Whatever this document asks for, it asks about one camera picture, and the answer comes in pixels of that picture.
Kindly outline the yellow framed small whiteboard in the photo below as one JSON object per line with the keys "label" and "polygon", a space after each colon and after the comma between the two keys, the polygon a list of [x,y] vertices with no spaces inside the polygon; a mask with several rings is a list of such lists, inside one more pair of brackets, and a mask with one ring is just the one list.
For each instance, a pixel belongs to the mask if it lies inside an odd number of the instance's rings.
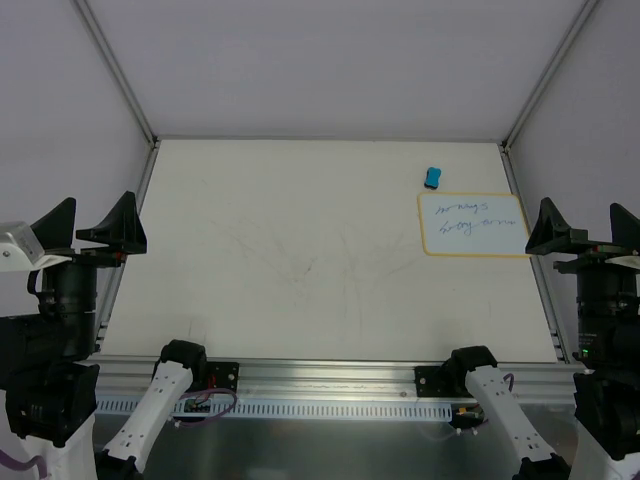
{"label": "yellow framed small whiteboard", "polygon": [[513,194],[424,192],[417,196],[429,256],[525,258],[529,232]]}

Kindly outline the blue whiteboard eraser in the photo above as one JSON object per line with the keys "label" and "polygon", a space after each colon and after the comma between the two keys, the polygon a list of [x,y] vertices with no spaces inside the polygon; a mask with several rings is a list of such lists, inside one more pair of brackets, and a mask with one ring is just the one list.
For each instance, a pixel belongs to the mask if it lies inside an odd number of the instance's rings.
{"label": "blue whiteboard eraser", "polygon": [[427,169],[424,187],[429,190],[437,190],[440,186],[442,170],[437,167],[429,167]]}

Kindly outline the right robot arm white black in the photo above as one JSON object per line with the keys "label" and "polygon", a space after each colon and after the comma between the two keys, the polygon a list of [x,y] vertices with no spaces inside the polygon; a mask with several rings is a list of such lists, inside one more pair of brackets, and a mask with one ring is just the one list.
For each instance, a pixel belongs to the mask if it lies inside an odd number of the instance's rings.
{"label": "right robot arm white black", "polygon": [[449,389],[471,395],[514,456],[517,479],[636,479],[639,476],[639,220],[619,203],[609,209],[611,239],[571,227],[550,198],[540,203],[526,244],[577,281],[578,349],[585,370],[573,376],[577,450],[565,461],[533,427],[485,346],[456,349],[444,363]]}

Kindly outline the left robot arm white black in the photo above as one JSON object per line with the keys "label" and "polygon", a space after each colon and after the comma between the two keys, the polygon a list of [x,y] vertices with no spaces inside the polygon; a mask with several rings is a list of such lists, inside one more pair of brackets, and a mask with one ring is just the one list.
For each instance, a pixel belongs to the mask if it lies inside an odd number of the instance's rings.
{"label": "left robot arm white black", "polygon": [[38,303],[34,314],[1,320],[1,406],[24,451],[3,453],[1,464],[32,479],[139,479],[175,404],[207,382],[206,354],[190,342],[166,345],[129,419],[94,450],[97,273],[144,254],[147,239],[132,192],[94,227],[77,229],[75,215],[70,197],[32,224],[1,227],[1,268],[26,273]]}

